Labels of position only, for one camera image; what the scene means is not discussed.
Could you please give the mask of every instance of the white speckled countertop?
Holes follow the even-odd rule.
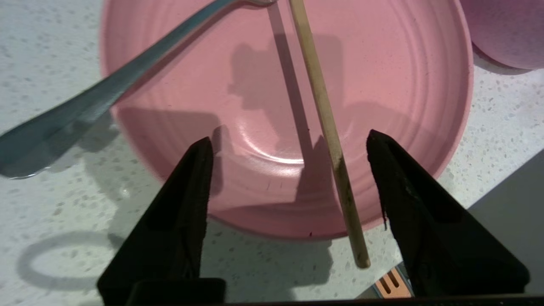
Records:
[[[100,79],[98,0],[0,0],[0,133]],[[462,142],[440,183],[463,205],[544,148],[544,70],[475,58]],[[95,306],[96,278],[159,189],[105,118],[52,169],[0,178],[0,303]],[[354,267],[346,238],[287,243],[210,222],[202,276],[229,301],[354,298],[396,265],[389,231],[365,233],[372,267]]]

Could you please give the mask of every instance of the pink plate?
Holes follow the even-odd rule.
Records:
[[[106,1],[105,75],[209,0]],[[306,1],[365,229],[381,210],[367,161],[371,128],[395,138],[435,177],[465,127],[472,54],[458,1]],[[289,5],[238,5],[183,44],[112,112],[164,181],[210,136],[209,213],[281,238],[332,238],[345,226]]]

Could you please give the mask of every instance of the chopstick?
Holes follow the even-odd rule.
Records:
[[[299,37],[302,56],[306,64],[308,78],[312,87],[313,98],[316,102],[319,122],[323,130],[325,142],[329,147],[329,156],[331,158],[332,172],[334,174],[336,189],[344,215],[345,227],[348,232],[351,250],[355,258],[355,264],[359,268],[370,267],[370,258],[368,257],[367,246],[364,242],[363,231],[357,207],[353,198],[351,184],[349,182],[348,170],[345,165],[344,154],[340,145],[340,138],[336,131],[335,120],[332,116],[332,109],[327,95],[323,73],[319,65],[316,47],[313,43],[312,32],[303,0],[290,0],[291,14],[295,22],[295,28]]]

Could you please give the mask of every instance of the metal spoon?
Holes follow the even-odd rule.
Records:
[[[107,78],[0,136],[0,174],[22,179],[49,167],[183,38],[238,1],[241,0],[215,0]],[[246,1],[268,5],[277,0]]]

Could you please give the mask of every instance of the wooden chopstick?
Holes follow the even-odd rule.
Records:
[[[335,177],[336,189],[342,213],[344,214],[345,227],[348,231],[351,250],[355,258],[355,263],[359,268],[370,267],[367,245],[364,242],[363,231],[357,207],[353,199],[351,184],[349,182],[348,170],[345,165],[344,154],[340,145],[340,138],[336,131],[335,120],[332,116],[332,109],[319,65],[316,47],[313,43],[312,32],[303,0],[290,0],[291,13],[295,22],[296,32],[299,37],[304,63],[310,79],[313,98],[316,102],[317,113],[323,130],[323,136],[329,147],[329,156],[331,158],[332,172]]]

